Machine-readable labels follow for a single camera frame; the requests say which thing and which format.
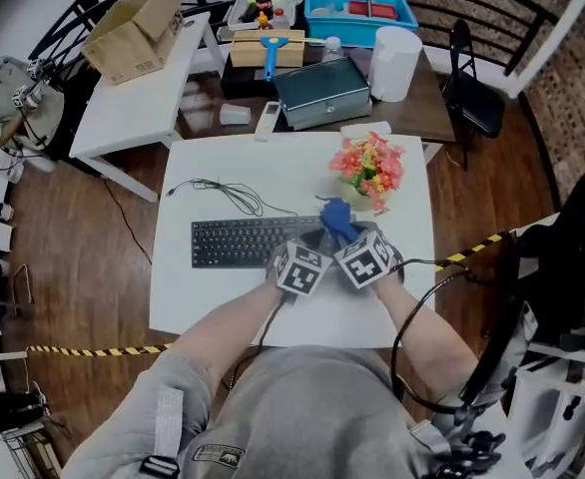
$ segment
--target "wooden floor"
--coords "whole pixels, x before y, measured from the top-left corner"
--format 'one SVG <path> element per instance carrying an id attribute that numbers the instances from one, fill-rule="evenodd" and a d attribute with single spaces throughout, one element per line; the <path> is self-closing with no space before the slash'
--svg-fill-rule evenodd
<path id="1" fill-rule="evenodd" d="M 187 117 L 198 120 L 191 122 L 193 128 L 209 123 L 202 110 L 206 102 L 192 101 L 197 111 L 190 115 L 185 110 Z M 449 153 L 458 155 L 454 148 Z M 158 192 L 167 157 L 163 146 L 153 146 L 118 154 L 115 160 Z M 506 111 L 498 140 L 475 140 L 469 172 L 454 166 L 442 150 L 429 164 L 428 177 L 438 257 L 553 213 L 534 139 L 516 103 Z M 158 205 L 110 186 L 152 255 Z M 66 165 L 53 174 L 27 168 L 10 202 L 16 210 L 10 262 L 13 270 L 23 262 L 31 267 L 36 308 L 23 318 L 5 319 L 4 350 L 22 350 L 29 344 L 105 348 L 174 340 L 173 335 L 148 329 L 151 267 L 102 180 Z M 471 263 L 490 274 L 498 247 L 476 255 Z M 436 308 L 480 353 L 481 329 L 493 318 L 488 290 L 452 284 L 437 296 Z M 387 350 L 381 354 L 388 356 Z M 63 461 L 111 414 L 154 358 L 29 358 L 30 378 L 48 395 L 53 418 L 69 430 L 69 435 L 51 431 Z M 401 370 L 415 381 L 404 363 Z M 23 390 L 22 363 L 10 363 L 6 372 L 12 388 Z M 221 395 L 216 404 L 223 399 Z M 417 418 L 424 415 L 417 407 L 409 409 Z"/>

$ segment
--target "cash box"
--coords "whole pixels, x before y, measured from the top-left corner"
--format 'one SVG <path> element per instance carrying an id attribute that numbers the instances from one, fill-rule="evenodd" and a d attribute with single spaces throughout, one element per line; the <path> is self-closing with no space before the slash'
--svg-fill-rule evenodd
<path id="1" fill-rule="evenodd" d="M 277 75 L 275 85 L 296 131 L 370 114 L 370 86 L 350 58 Z"/>

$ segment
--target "blue plastic basket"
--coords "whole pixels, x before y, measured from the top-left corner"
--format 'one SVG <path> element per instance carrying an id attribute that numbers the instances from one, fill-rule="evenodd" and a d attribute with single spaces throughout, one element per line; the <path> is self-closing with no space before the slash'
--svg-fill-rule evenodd
<path id="1" fill-rule="evenodd" d="M 348 2 L 365 0 L 305 0 L 305 19 L 308 22 L 308 36 L 315 39 L 338 37 L 343 46 L 374 48 L 374 34 L 379 27 L 403 27 L 416 30 L 418 24 L 405 0 L 372 0 L 375 4 L 391 5 L 396 10 L 397 20 L 367 18 L 345 14 L 312 16 L 318 8 L 347 9 Z"/>

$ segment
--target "red object in basket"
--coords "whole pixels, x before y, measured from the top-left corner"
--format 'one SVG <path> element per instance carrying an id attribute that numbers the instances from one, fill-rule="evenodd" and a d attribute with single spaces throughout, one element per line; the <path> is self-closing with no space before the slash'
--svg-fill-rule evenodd
<path id="1" fill-rule="evenodd" d="M 396 21 L 396 9 L 391 5 L 372 4 L 372 18 L 385 18 Z M 360 16 L 368 15 L 368 6 L 365 2 L 348 2 L 348 13 Z"/>

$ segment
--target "white remote control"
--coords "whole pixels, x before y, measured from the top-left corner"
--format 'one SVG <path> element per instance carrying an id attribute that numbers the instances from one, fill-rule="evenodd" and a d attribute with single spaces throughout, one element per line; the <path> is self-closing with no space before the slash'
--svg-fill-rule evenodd
<path id="1" fill-rule="evenodd" d="M 267 142 L 269 136 L 273 134 L 277 119 L 280 117 L 282 105 L 279 101 L 269 101 L 262 112 L 260 121 L 255 128 L 255 140 L 258 142 Z"/>

